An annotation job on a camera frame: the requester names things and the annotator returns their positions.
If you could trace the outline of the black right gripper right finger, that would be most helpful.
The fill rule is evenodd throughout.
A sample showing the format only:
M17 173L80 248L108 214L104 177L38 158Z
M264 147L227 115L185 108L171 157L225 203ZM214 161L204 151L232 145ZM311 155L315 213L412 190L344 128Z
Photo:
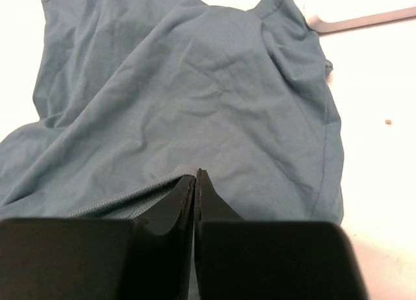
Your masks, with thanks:
M194 263L202 299L367 299L350 240L328 222L246 221L205 170L195 186Z

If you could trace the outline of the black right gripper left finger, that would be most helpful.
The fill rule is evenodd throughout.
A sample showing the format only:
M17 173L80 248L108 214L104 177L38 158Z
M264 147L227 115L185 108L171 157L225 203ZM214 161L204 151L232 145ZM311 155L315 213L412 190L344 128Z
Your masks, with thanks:
M195 179L133 219L1 222L2 299L186 299Z

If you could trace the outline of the blue t shirt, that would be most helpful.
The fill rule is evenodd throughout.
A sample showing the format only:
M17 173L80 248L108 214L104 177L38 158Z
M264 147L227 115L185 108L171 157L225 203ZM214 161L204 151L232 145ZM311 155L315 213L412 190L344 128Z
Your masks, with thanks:
M293 0L42 0L40 119L1 142L1 217L135 218L206 169L244 219L343 219L332 63Z

